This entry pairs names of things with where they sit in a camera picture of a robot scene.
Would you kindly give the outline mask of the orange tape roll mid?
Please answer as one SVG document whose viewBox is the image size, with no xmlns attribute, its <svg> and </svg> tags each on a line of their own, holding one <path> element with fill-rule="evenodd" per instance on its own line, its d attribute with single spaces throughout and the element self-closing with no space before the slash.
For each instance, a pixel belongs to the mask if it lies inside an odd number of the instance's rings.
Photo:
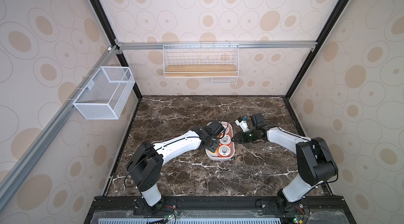
<svg viewBox="0 0 404 224">
<path fill-rule="evenodd" d="M 231 124 L 222 124 L 222 126 L 227 134 L 232 130 Z"/>
</svg>

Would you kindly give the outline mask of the white plastic storage box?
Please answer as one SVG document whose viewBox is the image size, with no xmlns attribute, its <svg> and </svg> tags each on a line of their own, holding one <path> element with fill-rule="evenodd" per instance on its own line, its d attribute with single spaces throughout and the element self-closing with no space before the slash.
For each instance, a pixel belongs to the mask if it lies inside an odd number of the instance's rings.
<svg viewBox="0 0 404 224">
<path fill-rule="evenodd" d="M 215 152 L 205 150 L 206 155 L 213 161 L 227 161 L 230 160 L 235 154 L 235 145 L 232 142 L 233 128 L 229 122 L 221 122 L 225 132 L 217 136 L 219 147 Z"/>
</svg>

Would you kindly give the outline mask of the orange tape roll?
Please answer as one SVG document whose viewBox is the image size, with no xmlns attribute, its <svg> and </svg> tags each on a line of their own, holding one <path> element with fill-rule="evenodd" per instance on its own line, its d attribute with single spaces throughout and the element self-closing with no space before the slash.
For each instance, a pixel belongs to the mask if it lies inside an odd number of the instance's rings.
<svg viewBox="0 0 404 224">
<path fill-rule="evenodd" d="M 229 157 L 231 155 L 231 149 L 229 146 L 221 145 L 217 152 L 219 157 Z"/>
<path fill-rule="evenodd" d="M 225 134 L 220 140 L 221 145 L 230 145 L 231 144 L 231 137 L 227 134 Z"/>
</svg>

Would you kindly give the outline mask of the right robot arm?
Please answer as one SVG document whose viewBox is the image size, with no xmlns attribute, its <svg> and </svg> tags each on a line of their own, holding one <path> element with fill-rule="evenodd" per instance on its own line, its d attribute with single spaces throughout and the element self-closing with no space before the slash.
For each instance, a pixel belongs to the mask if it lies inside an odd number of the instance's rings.
<svg viewBox="0 0 404 224">
<path fill-rule="evenodd" d="M 298 175 L 278 192 L 279 206 L 297 203 L 314 187 L 338 175 L 337 164 L 324 139 L 303 137 L 278 126 L 270 126 L 262 114 L 254 114 L 250 120 L 239 117 L 235 123 L 242 131 L 232 138 L 233 142 L 246 144 L 262 139 L 296 154 Z"/>
</svg>

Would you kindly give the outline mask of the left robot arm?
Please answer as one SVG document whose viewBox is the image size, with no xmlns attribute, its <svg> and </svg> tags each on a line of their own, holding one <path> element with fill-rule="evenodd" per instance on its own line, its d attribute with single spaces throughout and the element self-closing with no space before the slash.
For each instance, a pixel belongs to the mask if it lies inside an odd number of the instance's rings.
<svg viewBox="0 0 404 224">
<path fill-rule="evenodd" d="M 195 126 L 183 135 L 164 142 L 152 144 L 144 141 L 128 161 L 127 175 L 146 203 L 150 207 L 155 207 L 162 201 L 157 185 L 162 167 L 172 159 L 192 150 L 202 148 L 210 152 L 217 151 L 220 139 L 225 133 L 226 128 L 222 123 L 212 121 L 207 126 Z"/>
</svg>

